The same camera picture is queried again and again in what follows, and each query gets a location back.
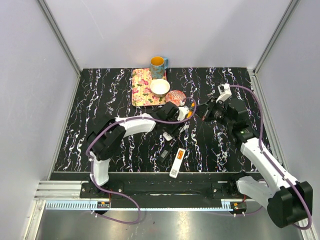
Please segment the white remote control with batteries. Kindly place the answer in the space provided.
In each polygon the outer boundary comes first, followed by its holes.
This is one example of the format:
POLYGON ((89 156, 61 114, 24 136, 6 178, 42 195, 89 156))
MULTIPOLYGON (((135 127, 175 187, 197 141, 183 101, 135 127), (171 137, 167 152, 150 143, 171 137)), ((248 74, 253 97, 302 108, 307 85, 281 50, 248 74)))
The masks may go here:
POLYGON ((163 133, 163 137, 166 141, 171 141, 174 136, 171 136, 169 133, 167 133, 166 131, 163 133))

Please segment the yellow handled screwdriver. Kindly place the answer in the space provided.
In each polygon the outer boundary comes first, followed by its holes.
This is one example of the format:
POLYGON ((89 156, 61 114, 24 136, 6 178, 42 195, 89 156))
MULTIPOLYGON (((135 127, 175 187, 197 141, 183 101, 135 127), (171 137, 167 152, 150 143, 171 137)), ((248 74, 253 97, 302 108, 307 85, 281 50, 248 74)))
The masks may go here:
POLYGON ((191 106, 189 107, 189 112, 186 116, 187 118, 190 118, 193 115, 194 110, 195 110, 195 105, 196 105, 195 103, 192 103, 191 106))

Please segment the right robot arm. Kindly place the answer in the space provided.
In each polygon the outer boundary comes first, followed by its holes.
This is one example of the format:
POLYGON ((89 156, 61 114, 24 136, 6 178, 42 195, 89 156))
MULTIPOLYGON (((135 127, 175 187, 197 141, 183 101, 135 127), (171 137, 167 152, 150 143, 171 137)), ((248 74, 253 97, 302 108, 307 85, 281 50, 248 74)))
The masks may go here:
POLYGON ((299 182, 275 159, 264 146, 257 132, 249 123, 248 111, 242 100, 233 98, 224 103, 211 98, 200 104, 195 111, 204 122, 216 121, 226 128, 230 140, 257 168, 266 184, 247 173, 237 173, 227 186, 233 198, 245 195, 267 210, 272 222, 279 228, 308 220, 305 229, 312 223, 313 188, 299 182))

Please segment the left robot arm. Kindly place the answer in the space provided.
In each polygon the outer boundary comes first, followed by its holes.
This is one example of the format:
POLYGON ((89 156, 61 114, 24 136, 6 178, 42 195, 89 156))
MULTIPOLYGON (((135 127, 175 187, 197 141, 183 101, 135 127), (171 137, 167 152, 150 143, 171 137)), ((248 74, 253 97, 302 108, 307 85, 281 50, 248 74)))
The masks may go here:
POLYGON ((91 192, 98 198, 107 195, 110 161, 124 138, 159 130, 163 132, 163 137, 170 141, 178 136, 185 126, 189 112, 184 105, 176 106, 167 102, 162 107, 137 116, 106 117, 104 122, 95 126, 86 137, 85 154, 93 162, 90 178, 94 183, 91 185, 91 192))

